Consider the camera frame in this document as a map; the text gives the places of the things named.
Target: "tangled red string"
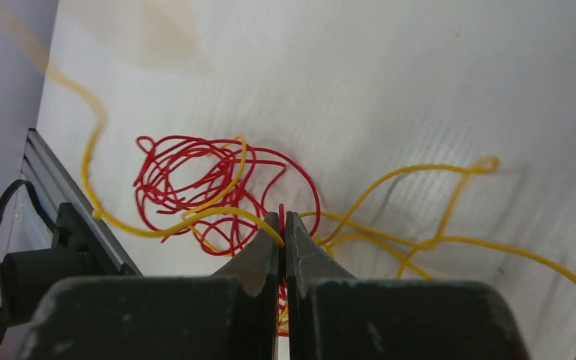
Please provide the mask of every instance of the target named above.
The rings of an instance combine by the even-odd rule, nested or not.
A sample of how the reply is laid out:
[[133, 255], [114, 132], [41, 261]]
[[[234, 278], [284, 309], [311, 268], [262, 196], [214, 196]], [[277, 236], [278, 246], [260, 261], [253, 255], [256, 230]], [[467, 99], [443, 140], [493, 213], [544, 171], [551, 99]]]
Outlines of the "tangled red string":
[[[149, 136], [139, 136], [137, 145], [145, 153], [145, 161], [142, 165], [136, 181], [134, 196], [138, 212], [142, 221], [151, 230], [159, 230], [148, 218], [146, 206], [156, 206], [156, 213], [164, 215], [176, 215], [201, 206], [213, 200], [222, 193], [233, 180], [242, 159], [242, 142], [237, 139], [213, 139], [207, 140], [199, 137], [172, 135], [154, 141]], [[314, 235], [320, 222], [320, 198], [317, 187], [312, 178], [292, 159], [279, 151], [270, 148], [257, 147], [247, 144], [246, 168], [242, 177], [235, 186], [216, 203], [207, 209], [222, 206], [232, 206], [240, 209], [252, 208], [257, 217], [263, 218], [269, 212], [266, 207], [266, 197], [276, 185], [277, 181], [286, 173], [290, 165], [296, 169], [306, 180], [314, 197], [316, 217], [310, 235]], [[275, 160], [262, 159], [261, 156], [269, 155]], [[214, 165], [200, 179], [192, 184], [176, 187], [171, 175], [181, 169], [182, 165], [194, 158], [208, 158], [214, 161]], [[254, 170], [258, 166], [278, 167], [279, 171], [265, 186], [259, 199], [247, 190]], [[284, 206], [279, 206], [281, 235], [284, 230]], [[192, 231], [204, 252], [213, 256], [235, 256], [254, 236], [257, 225], [248, 219], [234, 214], [221, 215], [216, 220], [200, 220], [194, 227], [183, 229], [175, 235], [182, 235]], [[217, 249], [210, 245], [206, 239], [223, 239], [228, 245], [226, 249]], [[279, 289], [279, 310], [284, 312], [287, 306], [286, 284], [282, 283]], [[285, 331], [279, 331], [280, 336], [287, 336]]]

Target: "white table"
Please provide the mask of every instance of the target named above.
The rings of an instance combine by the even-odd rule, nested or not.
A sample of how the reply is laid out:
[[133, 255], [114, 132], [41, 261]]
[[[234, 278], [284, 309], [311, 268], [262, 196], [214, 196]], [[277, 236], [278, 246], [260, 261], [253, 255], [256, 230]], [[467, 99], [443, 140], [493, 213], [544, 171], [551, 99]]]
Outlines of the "white table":
[[[97, 9], [108, 22], [66, 3], [52, 57], [109, 110], [91, 178], [120, 218], [142, 224], [131, 182], [143, 134], [244, 134], [303, 165], [333, 212], [394, 168], [466, 166], [495, 154], [502, 170], [472, 182], [448, 232], [528, 248], [576, 272], [576, 2], [160, 1], [170, 28], [139, 0]], [[138, 35], [154, 24], [164, 35], [144, 47]], [[161, 54], [161, 44], [175, 44], [174, 67], [139, 62]], [[92, 121], [77, 96], [46, 83], [38, 130], [76, 178]], [[425, 239], [457, 181], [407, 176], [354, 218], [369, 223], [383, 209], [376, 227]], [[280, 185], [275, 201], [312, 209], [305, 183]], [[115, 234], [147, 275], [208, 274], [226, 261], [189, 238], [160, 244]], [[576, 289], [550, 269], [463, 246], [419, 258], [499, 289], [534, 359], [575, 354]], [[363, 277], [392, 277], [397, 268], [369, 244], [344, 247], [340, 261]]]

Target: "string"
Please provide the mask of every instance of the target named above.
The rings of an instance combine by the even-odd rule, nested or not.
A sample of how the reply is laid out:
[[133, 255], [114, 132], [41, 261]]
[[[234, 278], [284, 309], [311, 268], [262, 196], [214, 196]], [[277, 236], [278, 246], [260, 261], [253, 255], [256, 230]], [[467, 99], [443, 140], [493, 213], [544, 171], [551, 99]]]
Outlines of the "string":
[[[89, 182], [89, 170], [90, 170], [89, 165], [92, 161], [92, 156], [93, 156], [93, 153], [95, 151], [96, 145], [98, 144], [98, 141], [101, 137], [101, 134], [103, 133], [105, 127], [107, 126], [107, 122], [109, 121], [109, 115], [108, 115], [107, 111], [105, 110], [102, 102], [94, 93], [89, 91], [87, 88], [85, 88], [84, 86], [82, 86], [81, 84], [76, 82], [75, 80], [71, 79], [69, 76], [65, 75], [57, 67], [55, 67], [53, 65], [53, 63], [50, 61], [47, 51], [43, 48], [43, 46], [41, 45], [40, 41], [38, 41], [38, 38], [34, 35], [34, 33], [26, 26], [26, 24], [24, 22], [22, 22], [18, 18], [18, 16], [14, 12], [10, 11], [10, 9], [5, 7], [1, 2], [0, 2], [0, 26], [2, 26], [11, 36], [13, 36], [13, 38], [16, 39], [16, 42], [19, 44], [22, 51], [28, 57], [30, 62], [42, 74], [45, 73], [45, 76], [48, 79], [56, 81], [57, 83], [63, 85], [67, 89], [70, 89], [72, 92], [78, 94], [91, 107], [91, 109], [94, 113], [96, 122], [95, 122], [94, 129], [91, 132], [91, 136], [90, 136], [90, 138], [87, 142], [87, 145], [85, 147], [85, 153], [83, 156], [83, 161], [82, 161], [81, 171], [80, 171], [81, 181], [82, 181], [83, 187], [85, 189], [85, 194], [89, 198], [90, 202], [92, 202], [92, 206], [94, 208], [92, 216], [102, 218], [102, 219], [108, 221], [109, 223], [117, 226], [118, 228], [120, 228], [124, 231], [127, 231], [129, 233], [134, 233], [134, 234], [139, 235], [139, 236], [163, 237], [163, 236], [175, 234], [175, 233], [177, 233], [183, 229], [186, 229], [189, 226], [195, 224], [197, 221], [199, 221], [205, 217], [211, 216], [211, 215], [223, 214], [223, 213], [234, 214], [234, 215], [238, 215], [238, 216], [242, 216], [244, 218], [247, 218], [248, 220], [251, 220], [259, 228], [261, 228], [262, 230], [265, 230], [278, 244], [280, 244], [280, 245], [284, 244], [284, 242], [283, 242], [282, 238], [279, 236], [279, 234], [277, 234], [270, 226], [266, 225], [259, 217], [255, 216], [254, 214], [251, 214], [247, 211], [243, 211], [239, 208], [233, 208], [233, 207], [217, 207], [217, 208], [204, 207], [204, 208], [202, 208], [200, 206], [200, 207], [198, 207], [198, 209], [200, 209], [200, 210], [198, 210], [196, 208], [193, 211], [190, 211], [187, 213], [187, 215], [194, 214], [193, 216], [189, 217], [188, 219], [183, 220], [181, 223], [179, 223], [176, 226], [172, 226], [169, 229], [164, 229], [164, 230], [137, 229], [135, 227], [132, 227], [132, 226], [120, 221], [119, 219], [116, 219], [111, 214], [108, 214], [105, 211], [105, 209], [102, 205], [102, 202], [97, 197], [94, 189], [92, 188], [92, 186]], [[245, 142], [243, 140], [241, 141], [241, 146], [243, 149], [246, 148]], [[242, 152], [240, 161], [241, 161], [241, 163], [240, 163], [240, 168], [239, 168], [238, 172], [240, 172], [240, 170], [243, 171], [243, 166], [245, 165], [245, 150]], [[332, 242], [335, 239], [336, 235], [338, 235], [338, 233], [341, 231], [341, 229], [347, 223], [349, 223], [348, 220], [350, 219], [350, 216], [356, 210], [356, 208], [359, 207], [362, 200], [374, 188], [378, 187], [386, 179], [389, 179], [392, 176], [396, 176], [396, 175], [399, 175], [401, 173], [406, 173], [409, 171], [438, 170], [438, 169], [460, 172], [460, 171], [456, 170], [457, 168], [455, 168], [453, 166], [418, 165], [418, 166], [410, 166], [408, 168], [399, 169], [399, 170], [396, 170], [396, 171], [388, 174], [386, 177], [384, 177], [384, 179], [382, 181], [377, 181], [376, 183], [371, 185], [364, 192], [364, 194], [359, 198], [359, 200], [357, 200], [355, 205], [352, 208], [350, 208], [350, 210], [340, 219], [339, 224], [337, 226], [337, 229], [329, 237], [321, 240], [320, 244], [323, 246], [326, 246], [328, 243]], [[463, 174], [475, 175], [475, 174], [479, 174], [479, 173], [490, 173], [490, 172], [491, 171], [477, 171], [477, 170], [471, 171], [471, 170], [469, 170], [469, 172], [463, 172]], [[219, 194], [223, 194], [225, 196], [226, 195], [225, 193], [226, 192], [222, 191]], [[449, 216], [443, 216], [443, 218], [446, 218], [447, 221], [449, 220]], [[522, 257], [526, 257], [528, 259], [537, 261], [539, 263], [542, 263], [542, 264], [552, 268], [553, 270], [555, 270], [555, 271], [559, 272], [560, 274], [564, 275], [565, 277], [567, 277], [570, 281], [572, 281], [576, 285], [576, 275], [574, 273], [572, 273], [571, 271], [569, 271], [564, 266], [557, 264], [557, 263], [555, 263], [549, 259], [546, 259], [544, 257], [538, 256], [534, 253], [530, 253], [526, 250], [522, 250], [522, 249], [519, 249], [516, 247], [510, 247], [507, 245], [496, 244], [493, 242], [482, 241], [482, 240], [474, 239], [474, 238], [464, 238], [464, 237], [456, 237], [456, 236], [434, 236], [434, 238], [429, 239], [427, 241], [423, 241], [422, 243], [417, 244], [417, 245], [416, 244], [414, 244], [414, 245], [405, 244], [405, 242], [408, 242], [408, 241], [402, 241], [402, 242], [400, 242], [400, 244], [410, 246], [412, 248], [412, 250], [419, 249], [419, 250], [423, 250], [423, 251], [429, 251], [429, 250], [434, 249], [441, 242], [447, 242], [447, 241], [449, 241], [449, 242], [462, 242], [462, 243], [467, 243], [467, 244], [471, 244], [471, 245], [482, 246], [485, 248], [491, 248], [491, 249], [495, 249], [498, 251], [504, 251], [506, 253], [517, 254], [517, 255], [520, 255]], [[410, 266], [411, 263], [408, 264], [407, 262], [409, 262], [411, 260], [411, 257], [412, 256], [410, 256], [408, 254], [408, 258], [406, 259], [406, 261], [403, 261], [401, 263], [401, 267]]]

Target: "yellow string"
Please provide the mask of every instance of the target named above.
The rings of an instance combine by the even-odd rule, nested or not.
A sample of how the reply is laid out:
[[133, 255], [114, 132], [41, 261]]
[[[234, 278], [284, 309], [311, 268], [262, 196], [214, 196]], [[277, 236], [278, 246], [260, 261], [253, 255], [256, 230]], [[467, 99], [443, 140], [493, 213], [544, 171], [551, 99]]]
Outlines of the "yellow string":
[[[133, 233], [133, 234], [138, 235], [138, 236], [158, 238], [158, 237], [164, 237], [164, 236], [169, 236], [169, 235], [175, 234], [175, 233], [179, 232], [180, 230], [183, 230], [189, 226], [192, 226], [198, 220], [205, 218], [207, 216], [212, 216], [212, 215], [216, 215], [216, 214], [234, 214], [234, 215], [242, 216], [243, 218], [247, 218], [250, 221], [253, 221], [257, 226], [259, 226], [260, 229], [266, 231], [270, 236], [272, 236], [272, 238], [279, 245], [284, 245], [284, 241], [279, 236], [279, 234], [277, 234], [268, 224], [264, 223], [262, 219], [258, 218], [257, 216], [255, 216], [255, 215], [253, 215], [247, 211], [243, 211], [239, 208], [232, 208], [232, 207], [220, 207], [220, 208], [207, 209], [207, 207], [214, 204], [215, 202], [217, 202], [220, 199], [219, 196], [222, 196], [222, 197], [225, 196], [228, 192], [227, 190], [223, 190], [222, 192], [220, 192], [218, 194], [218, 196], [216, 196], [214, 198], [213, 203], [207, 203], [207, 204], [198, 206], [196, 208], [191, 209], [190, 211], [187, 211], [187, 213], [185, 213], [186, 215], [194, 213], [195, 214], [194, 216], [189, 217], [188, 219], [184, 219], [181, 223], [179, 223], [175, 226], [172, 226], [169, 229], [164, 229], [164, 230], [149, 231], [149, 230], [144, 230], [144, 229], [138, 229], [138, 228], [135, 228], [133, 226], [130, 226], [130, 225], [120, 221], [119, 219], [113, 217], [111, 214], [107, 213], [105, 211], [103, 205], [102, 205], [102, 202], [100, 201], [100, 199], [96, 195], [96, 193], [95, 193], [95, 191], [94, 191], [94, 189], [93, 189], [93, 187], [89, 181], [89, 170], [90, 170], [89, 164], [92, 161], [92, 157], [93, 157], [92, 155], [95, 151], [95, 148], [96, 148], [96, 145], [98, 144], [98, 141], [100, 140], [101, 134], [103, 133], [103, 131], [104, 131], [104, 129], [107, 126], [107, 123], [109, 121], [109, 114], [105, 110], [101, 100], [93, 92], [89, 91], [86, 87], [79, 84], [75, 80], [71, 79], [69, 76], [64, 74], [60, 69], [58, 69], [56, 66], [54, 66], [54, 64], [50, 61], [49, 54], [44, 49], [41, 42], [35, 36], [33, 31], [31, 31], [29, 29], [29, 27], [23, 21], [21, 21], [20, 18], [14, 12], [12, 12], [8, 7], [4, 6], [1, 2], [0, 2], [0, 26], [3, 27], [3, 29], [5, 29], [5, 31], [8, 32], [16, 40], [16, 42], [19, 44], [20, 48], [25, 53], [25, 55], [28, 57], [30, 62], [42, 74], [45, 73], [45, 76], [48, 79], [51, 79], [51, 80], [63, 85], [67, 89], [70, 89], [72, 92], [78, 94], [91, 107], [91, 110], [93, 111], [93, 113], [95, 115], [95, 120], [96, 120], [95, 126], [94, 126], [93, 131], [91, 132], [91, 136], [90, 136], [90, 138], [87, 142], [87, 145], [85, 147], [85, 153], [83, 155], [82, 164], [81, 164], [81, 171], [80, 171], [81, 172], [80, 173], [81, 180], [83, 183], [83, 187], [85, 189], [85, 194], [87, 195], [87, 197], [91, 201], [92, 206], [94, 208], [92, 216], [94, 216], [95, 218], [102, 218], [102, 219], [108, 221], [109, 223], [111, 223], [112, 225], [114, 225], [114, 226], [118, 227], [119, 229], [124, 230], [128, 233]], [[242, 174], [243, 169], [244, 169], [244, 165], [245, 165], [246, 145], [245, 145], [245, 141], [243, 139], [241, 140], [241, 143], [242, 143], [242, 156], [241, 156], [241, 160], [240, 160], [241, 161], [240, 162], [240, 168], [239, 168], [237, 174], [235, 175], [235, 178], [229, 184], [232, 186], [234, 186], [235, 183], [239, 180], [239, 176]], [[460, 168], [460, 167], [456, 167], [456, 166], [449, 166], [449, 165], [424, 164], [424, 165], [408, 166], [406, 168], [398, 169], [398, 170], [395, 170], [394, 172], [390, 172], [389, 174], [387, 174], [386, 176], [383, 176], [380, 180], [378, 180], [377, 182], [372, 184], [358, 198], [356, 203], [350, 208], [350, 210], [343, 217], [338, 217], [337, 215], [333, 215], [333, 214], [326, 214], [325, 216], [339, 220], [339, 224], [337, 225], [337, 228], [334, 230], [334, 232], [330, 236], [328, 236], [327, 238], [325, 238], [323, 240], [319, 239], [318, 242], [327, 251], [332, 251], [332, 248], [335, 245], [337, 245], [341, 242], [344, 242], [344, 241], [348, 241], [350, 239], [364, 239], [364, 240], [368, 240], [370, 242], [374, 242], [379, 246], [384, 245], [384, 243], [382, 241], [378, 241], [377, 238], [371, 238], [370, 236], [366, 236], [366, 235], [360, 235], [360, 236], [354, 235], [353, 237], [346, 236], [346, 237], [341, 237], [339, 239], [336, 239], [336, 241], [335, 241], [335, 237], [338, 235], [338, 233], [342, 230], [342, 228], [345, 225], [350, 225], [351, 227], [355, 227], [359, 231], [365, 231], [366, 233], [370, 233], [373, 236], [382, 236], [382, 235], [380, 235], [380, 234], [382, 234], [380, 232], [374, 231], [374, 230], [369, 229], [365, 226], [359, 226], [358, 224], [353, 224], [353, 222], [350, 221], [350, 217], [352, 216], [353, 212], [361, 205], [363, 200], [375, 188], [377, 188], [379, 185], [381, 185], [383, 182], [387, 181], [388, 179], [390, 179], [394, 176], [397, 176], [397, 175], [400, 175], [403, 173], [412, 172], [412, 171], [449, 170], [449, 171], [454, 171], [457, 173], [462, 173], [465, 176], [463, 177], [463, 180], [460, 182], [459, 186], [457, 187], [457, 191], [454, 192], [454, 195], [452, 195], [450, 205], [445, 210], [445, 214], [442, 217], [441, 224], [439, 225], [439, 229], [436, 231], [436, 235], [432, 239], [429, 239], [427, 241], [423, 241], [420, 244], [416, 244], [412, 241], [407, 241], [407, 240], [404, 240], [402, 238], [395, 238], [394, 236], [391, 236], [391, 235], [382, 236], [385, 239], [389, 239], [393, 242], [398, 242], [399, 244], [410, 246], [412, 248], [410, 253], [408, 253], [407, 256], [402, 261], [400, 261], [399, 273], [401, 273], [406, 267], [410, 267], [415, 272], [418, 272], [421, 276], [429, 278], [429, 276], [427, 274], [420, 271], [420, 269], [416, 268], [410, 262], [413, 255], [416, 254], [420, 250], [429, 251], [429, 250], [435, 248], [440, 242], [461, 242], [461, 243], [477, 245], [477, 246], [481, 246], [481, 247], [485, 247], [485, 248], [491, 248], [491, 249], [495, 249], [498, 251], [504, 251], [504, 252], [510, 253], [510, 254], [517, 254], [517, 255], [520, 255], [522, 257], [526, 257], [528, 259], [537, 261], [537, 262], [544, 264], [544, 265], [548, 266], [549, 268], [559, 272], [560, 274], [567, 277], [570, 281], [572, 281], [576, 285], [576, 274], [569, 271], [567, 268], [565, 268], [564, 266], [562, 266], [560, 264], [557, 264], [557, 263], [555, 263], [549, 259], [546, 259], [546, 258], [539, 256], [539, 255], [536, 255], [534, 253], [530, 253], [526, 250], [522, 250], [522, 249], [519, 249], [516, 247], [510, 247], [507, 245], [496, 244], [496, 243], [489, 242], [489, 241], [478, 240], [475, 238], [464, 238], [464, 237], [458, 237], [458, 236], [442, 236], [442, 232], [443, 232], [447, 222], [449, 221], [449, 216], [450, 216], [451, 210], [453, 209], [453, 206], [455, 205], [456, 199], [460, 195], [462, 188], [464, 188], [465, 183], [470, 179], [470, 177], [472, 175], [492, 173], [493, 171], [495, 171], [495, 169], [500, 164], [497, 157], [490, 157], [488, 159], [485, 159], [483, 161], [483, 164], [486, 164], [486, 163], [490, 164], [489, 168], [484, 168], [483, 166], [480, 166], [480, 167], [474, 166], [471, 169], [464, 169], [464, 168]], [[311, 213], [303, 214], [303, 216], [310, 216], [310, 215], [311, 215]], [[396, 252], [395, 250], [393, 250], [389, 247], [386, 247], [386, 246], [382, 246], [382, 247], [385, 248], [386, 250], [389, 249], [388, 252], [390, 254], [392, 254], [392, 256], [396, 257], [397, 259], [400, 259], [401, 255], [398, 252]], [[285, 326], [287, 324], [286, 317], [287, 317], [287, 311], [285, 311], [285, 314], [280, 315], [280, 326]]]

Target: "gray wall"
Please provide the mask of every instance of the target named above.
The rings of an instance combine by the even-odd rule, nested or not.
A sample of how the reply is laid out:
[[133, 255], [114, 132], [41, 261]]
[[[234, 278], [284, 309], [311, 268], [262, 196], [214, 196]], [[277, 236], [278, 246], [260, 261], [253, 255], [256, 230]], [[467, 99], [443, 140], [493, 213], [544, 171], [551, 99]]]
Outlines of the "gray wall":
[[[4, 0], [49, 47], [58, 0]], [[0, 29], [0, 196], [18, 178], [28, 128], [36, 126], [43, 77], [27, 62], [17, 45]], [[0, 254], [5, 253], [14, 201], [0, 229]], [[23, 328], [11, 329], [0, 347], [0, 359], [15, 359]]]

